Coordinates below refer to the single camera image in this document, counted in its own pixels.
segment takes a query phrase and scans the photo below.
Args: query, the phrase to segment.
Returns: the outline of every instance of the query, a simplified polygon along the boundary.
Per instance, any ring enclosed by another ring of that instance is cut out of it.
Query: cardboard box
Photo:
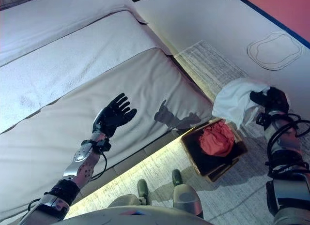
[[[239,161],[239,158],[248,151],[239,133],[233,128],[233,126],[228,124],[234,134],[235,141],[230,154],[228,154],[227,157],[215,157],[202,152],[198,138],[203,134],[203,129],[221,120],[222,119],[215,119],[209,121],[207,124],[195,127],[185,133],[181,138],[184,150],[196,173],[204,176],[207,180],[212,182],[216,181],[220,176],[227,172]]]

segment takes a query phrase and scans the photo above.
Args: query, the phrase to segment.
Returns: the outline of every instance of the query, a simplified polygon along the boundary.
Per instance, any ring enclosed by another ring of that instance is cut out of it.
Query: bed
[[[144,158],[141,150],[170,130],[211,118],[208,98],[130,0],[33,0],[0,18],[0,221],[50,190],[120,92],[137,115],[117,129],[108,171],[79,198]]]

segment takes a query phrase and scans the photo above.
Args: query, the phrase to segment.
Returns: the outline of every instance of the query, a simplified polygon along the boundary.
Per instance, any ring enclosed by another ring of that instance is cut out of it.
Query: red cloth
[[[200,147],[210,156],[227,156],[234,144],[234,135],[230,128],[222,121],[207,126],[199,137]]]

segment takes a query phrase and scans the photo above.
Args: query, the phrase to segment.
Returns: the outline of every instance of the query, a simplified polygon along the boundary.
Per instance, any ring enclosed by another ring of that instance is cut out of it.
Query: black cable
[[[28,212],[31,210],[31,205],[37,201],[40,201],[40,198],[32,200],[29,204],[28,204]]]
[[[286,133],[288,130],[290,130],[291,128],[297,128],[297,125],[300,124],[300,123],[305,123],[305,124],[309,124],[310,125],[310,121],[309,120],[302,120],[301,117],[299,115],[296,115],[296,114],[286,114],[286,116],[294,116],[294,117],[297,117],[297,120],[294,120],[284,126],[282,126],[280,129],[278,129],[270,138],[269,142],[268,142],[268,145],[267,145],[267,155],[268,155],[268,162],[266,163],[266,165],[269,166],[269,172],[268,172],[268,175],[272,178],[275,178],[276,176],[279,175],[280,172],[290,168],[291,166],[294,166],[294,165],[300,165],[300,166],[304,166],[305,167],[305,170],[291,170],[290,172],[303,172],[303,173],[310,173],[309,171],[309,164],[302,161],[302,159],[296,159],[294,160],[292,163],[289,163],[287,165],[285,165],[284,167],[278,169],[278,170],[273,170],[273,161],[271,160],[272,159],[272,153],[271,153],[271,150],[272,150],[272,147],[273,145],[278,141],[278,139],[284,134]],[[310,132],[310,126],[309,128],[304,131],[303,133],[301,134],[297,134],[295,135],[295,137],[302,137],[306,134],[308,134]]]
[[[103,155],[103,158],[105,159],[105,168],[103,169],[103,171],[102,172],[100,172],[100,173],[98,173],[98,174],[96,174],[95,176],[93,176],[92,178],[91,178],[91,180],[90,181],[94,181],[94,180],[97,180],[98,178],[100,178],[101,176],[102,176],[102,174],[106,171],[106,169],[107,169],[107,164],[108,164],[108,160],[107,160],[107,158],[106,158],[106,156],[105,156],[105,154],[100,150],[100,153]]]

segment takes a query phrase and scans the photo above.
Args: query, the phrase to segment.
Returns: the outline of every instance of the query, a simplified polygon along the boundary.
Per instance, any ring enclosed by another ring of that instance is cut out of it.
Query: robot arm
[[[308,163],[303,161],[298,137],[308,133],[310,128],[298,135],[297,125],[310,122],[288,114],[285,94],[276,88],[271,88],[267,95],[252,92],[250,98],[265,107],[265,113],[258,116],[256,123],[264,126],[268,141],[266,165],[273,180],[266,184],[267,204],[275,216],[274,224],[309,224],[310,171]]]
[[[91,138],[82,142],[63,178],[21,219],[20,225],[49,225],[64,219],[80,190],[102,175],[103,172],[93,177],[93,169],[101,155],[105,158],[106,169],[104,152],[111,148],[109,138],[117,127],[131,121],[137,113],[136,109],[130,110],[127,99],[122,93],[99,112],[93,122]]]

